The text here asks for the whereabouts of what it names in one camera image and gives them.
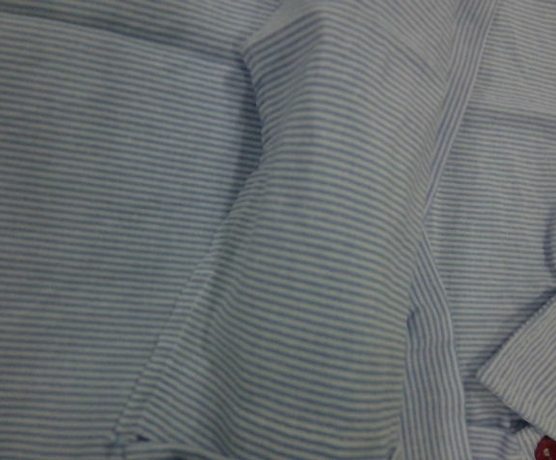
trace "striped cloth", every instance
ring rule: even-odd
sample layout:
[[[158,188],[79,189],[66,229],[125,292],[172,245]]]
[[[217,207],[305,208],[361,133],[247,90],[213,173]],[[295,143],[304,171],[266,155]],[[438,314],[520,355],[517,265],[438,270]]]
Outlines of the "striped cloth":
[[[556,0],[0,0],[0,460],[543,434]]]

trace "button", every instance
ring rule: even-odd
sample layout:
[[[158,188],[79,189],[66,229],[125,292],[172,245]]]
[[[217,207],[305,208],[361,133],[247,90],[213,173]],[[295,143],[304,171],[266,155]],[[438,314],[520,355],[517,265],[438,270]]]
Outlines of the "button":
[[[545,436],[536,446],[536,460],[556,460],[556,441]]]

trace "red object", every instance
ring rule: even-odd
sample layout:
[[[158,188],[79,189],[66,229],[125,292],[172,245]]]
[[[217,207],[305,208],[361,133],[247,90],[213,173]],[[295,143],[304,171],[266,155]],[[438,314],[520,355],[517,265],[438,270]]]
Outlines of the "red object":
[[[545,436],[536,446],[536,460],[556,460],[556,441]]]

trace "garment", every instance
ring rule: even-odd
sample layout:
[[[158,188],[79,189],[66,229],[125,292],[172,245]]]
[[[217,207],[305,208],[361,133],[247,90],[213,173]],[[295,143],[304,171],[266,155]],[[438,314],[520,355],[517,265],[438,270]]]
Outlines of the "garment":
[[[544,434],[556,1],[0,1],[0,459]]]

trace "shirt cuff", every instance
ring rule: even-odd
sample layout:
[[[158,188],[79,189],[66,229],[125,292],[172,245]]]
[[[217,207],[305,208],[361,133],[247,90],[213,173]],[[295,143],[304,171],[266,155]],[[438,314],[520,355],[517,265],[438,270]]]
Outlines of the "shirt cuff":
[[[556,295],[510,337],[478,378],[556,440]]]

